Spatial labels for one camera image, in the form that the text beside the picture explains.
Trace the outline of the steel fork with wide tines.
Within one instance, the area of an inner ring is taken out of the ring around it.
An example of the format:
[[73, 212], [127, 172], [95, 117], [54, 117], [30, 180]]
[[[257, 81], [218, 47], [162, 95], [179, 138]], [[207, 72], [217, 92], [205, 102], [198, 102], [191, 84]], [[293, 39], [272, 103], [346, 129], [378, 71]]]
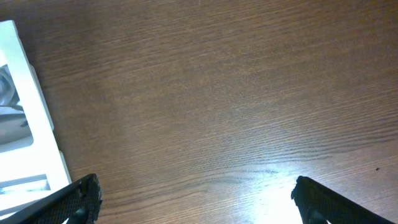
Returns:
[[40, 192], [46, 190], [50, 190], [50, 186], [45, 174], [1, 182], [1, 195]]

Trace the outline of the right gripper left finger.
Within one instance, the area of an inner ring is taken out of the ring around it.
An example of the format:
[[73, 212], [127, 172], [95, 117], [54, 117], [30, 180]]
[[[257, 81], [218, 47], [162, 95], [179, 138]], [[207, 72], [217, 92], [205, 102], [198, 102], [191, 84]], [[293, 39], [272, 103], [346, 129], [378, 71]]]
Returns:
[[95, 223], [102, 204], [101, 187], [96, 174], [88, 174], [74, 183], [1, 220], [14, 223]]

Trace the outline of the large steel spoon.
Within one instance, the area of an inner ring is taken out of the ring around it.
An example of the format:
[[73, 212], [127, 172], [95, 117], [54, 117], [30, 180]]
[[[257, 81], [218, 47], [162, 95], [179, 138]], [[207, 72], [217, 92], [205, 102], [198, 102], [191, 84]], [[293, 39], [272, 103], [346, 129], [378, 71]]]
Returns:
[[23, 111], [20, 99], [7, 65], [1, 67], [1, 107], [11, 107]]

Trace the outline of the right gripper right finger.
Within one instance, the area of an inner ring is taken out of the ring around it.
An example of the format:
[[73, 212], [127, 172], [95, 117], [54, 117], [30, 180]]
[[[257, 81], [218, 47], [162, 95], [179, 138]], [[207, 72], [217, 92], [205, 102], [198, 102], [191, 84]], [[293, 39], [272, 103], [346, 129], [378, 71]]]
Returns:
[[304, 224], [394, 224], [305, 176], [297, 178], [291, 199]]

